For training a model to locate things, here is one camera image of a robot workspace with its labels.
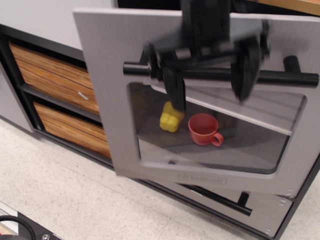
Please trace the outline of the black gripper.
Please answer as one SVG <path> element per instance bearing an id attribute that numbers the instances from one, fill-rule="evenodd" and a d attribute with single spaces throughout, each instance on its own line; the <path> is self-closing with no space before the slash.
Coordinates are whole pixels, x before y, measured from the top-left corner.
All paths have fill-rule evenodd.
<path id="1" fill-rule="evenodd" d="M 184 71 L 229 62 L 231 87 L 239 102 L 250 96 L 260 65 L 269 55 L 269 23 L 235 23 L 230 0 L 182 0 L 181 27 L 143 49 L 149 74 L 164 82 L 174 110 L 186 111 Z"/>

